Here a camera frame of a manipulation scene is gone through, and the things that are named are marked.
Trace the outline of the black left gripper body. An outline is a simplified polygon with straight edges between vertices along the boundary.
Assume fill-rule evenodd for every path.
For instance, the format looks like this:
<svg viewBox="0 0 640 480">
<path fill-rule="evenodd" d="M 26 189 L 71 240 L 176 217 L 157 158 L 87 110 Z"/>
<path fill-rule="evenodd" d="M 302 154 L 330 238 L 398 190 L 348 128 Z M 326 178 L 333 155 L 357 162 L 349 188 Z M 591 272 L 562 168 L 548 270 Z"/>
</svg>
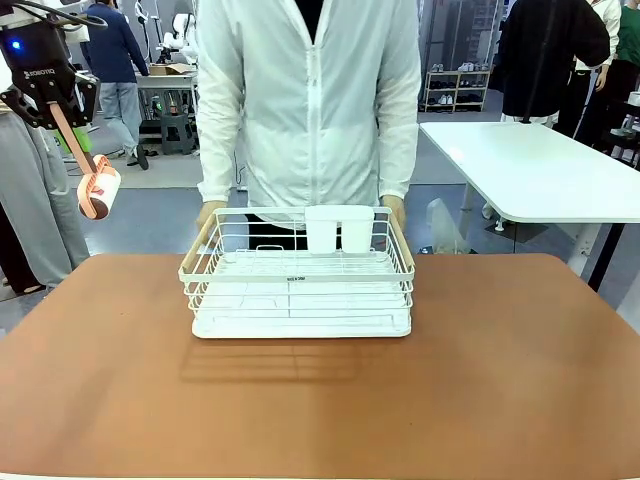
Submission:
<svg viewBox="0 0 640 480">
<path fill-rule="evenodd" d="M 68 61 L 61 32 L 46 22 L 35 22 L 15 29 L 3 28 L 1 51 L 11 72 L 11 83 L 4 90 L 15 86 L 24 93 L 31 106 L 43 113 L 51 125 L 55 125 L 56 120 L 50 109 L 56 100 L 55 75 L 78 74 Z"/>
</svg>

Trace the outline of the person's right hand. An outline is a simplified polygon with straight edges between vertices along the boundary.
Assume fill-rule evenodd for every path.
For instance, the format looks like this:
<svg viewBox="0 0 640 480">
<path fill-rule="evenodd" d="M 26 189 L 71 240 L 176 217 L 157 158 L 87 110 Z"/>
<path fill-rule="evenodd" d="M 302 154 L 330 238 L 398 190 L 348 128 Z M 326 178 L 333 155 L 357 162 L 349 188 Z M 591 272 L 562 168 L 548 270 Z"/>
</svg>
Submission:
<svg viewBox="0 0 640 480">
<path fill-rule="evenodd" d="M 227 203 L 224 201 L 204 202 L 196 219 L 198 229 L 200 231 L 205 231 L 207 235 L 210 235 L 217 224 L 216 212 L 219 209 L 224 209 L 226 207 Z"/>
</svg>

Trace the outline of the person's left hand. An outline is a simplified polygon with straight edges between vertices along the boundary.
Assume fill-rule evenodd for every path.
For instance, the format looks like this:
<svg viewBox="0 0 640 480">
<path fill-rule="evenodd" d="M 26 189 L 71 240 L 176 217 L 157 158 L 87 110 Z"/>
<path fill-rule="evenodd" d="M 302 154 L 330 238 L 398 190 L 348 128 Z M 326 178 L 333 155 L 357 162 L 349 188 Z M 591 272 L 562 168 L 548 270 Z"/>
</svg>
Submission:
<svg viewBox="0 0 640 480">
<path fill-rule="evenodd" d="M 395 195 L 384 195 L 381 197 L 381 203 L 384 207 L 391 210 L 396 218 L 400 230 L 405 231 L 406 228 L 406 209 L 404 199 Z"/>
</svg>

